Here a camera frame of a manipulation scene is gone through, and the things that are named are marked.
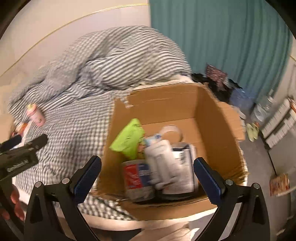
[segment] person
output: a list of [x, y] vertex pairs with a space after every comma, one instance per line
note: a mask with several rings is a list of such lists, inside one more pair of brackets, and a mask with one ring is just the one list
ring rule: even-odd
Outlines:
[[[16, 188], [16, 186], [13, 185], [13, 191], [10, 195], [11, 201], [15, 204], [15, 214], [16, 216], [24, 221], [25, 220], [25, 214], [24, 211], [22, 210], [21, 204], [20, 204], [20, 194]], [[9, 213], [1, 208], [0, 206], [0, 215], [5, 219], [5, 220], [9, 220], [10, 219], [10, 215]]]

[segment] green curtain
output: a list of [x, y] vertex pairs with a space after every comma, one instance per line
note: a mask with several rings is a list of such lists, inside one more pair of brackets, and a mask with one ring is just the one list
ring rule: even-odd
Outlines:
[[184, 51], [193, 73], [211, 64], [256, 98], [276, 90], [292, 34], [265, 0], [150, 0], [152, 27]]

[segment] green plastic packet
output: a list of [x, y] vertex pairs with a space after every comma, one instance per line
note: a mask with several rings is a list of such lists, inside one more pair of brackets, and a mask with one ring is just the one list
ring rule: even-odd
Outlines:
[[116, 152], [122, 152], [129, 160], [135, 160], [138, 153], [138, 145], [144, 136], [144, 129], [138, 119], [132, 119], [118, 134], [110, 146]]

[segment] striped blanket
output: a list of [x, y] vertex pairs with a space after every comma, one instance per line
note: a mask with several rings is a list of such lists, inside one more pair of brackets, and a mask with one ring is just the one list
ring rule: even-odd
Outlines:
[[[23, 81], [9, 100], [9, 113], [17, 121], [27, 121], [26, 106], [31, 103], [45, 115], [44, 126], [32, 125], [27, 141], [42, 133], [49, 137], [37, 154], [39, 164], [19, 174], [16, 186], [30, 194], [35, 182], [59, 183], [92, 155], [102, 157], [114, 98], [125, 98], [134, 87], [190, 73], [177, 44], [146, 26], [117, 27], [79, 38]], [[133, 219], [116, 202], [90, 195], [78, 207], [89, 215]]]

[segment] silver screw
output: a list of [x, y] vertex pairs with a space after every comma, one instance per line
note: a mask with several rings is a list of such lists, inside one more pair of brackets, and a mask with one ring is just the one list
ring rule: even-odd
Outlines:
[[225, 181], [225, 183], [226, 183], [227, 185], [231, 186], [231, 185], [233, 184], [233, 181], [230, 180], [230, 179], [227, 179], [227, 180]]
[[62, 184], [67, 184], [69, 181], [70, 179], [66, 177], [62, 180]]
[[36, 182], [35, 183], [35, 187], [37, 187], [37, 188], [40, 187], [41, 185], [42, 185], [42, 182]]
[[253, 187], [256, 188], [256, 189], [259, 189], [260, 188], [260, 185], [258, 183], [254, 183], [253, 184]]

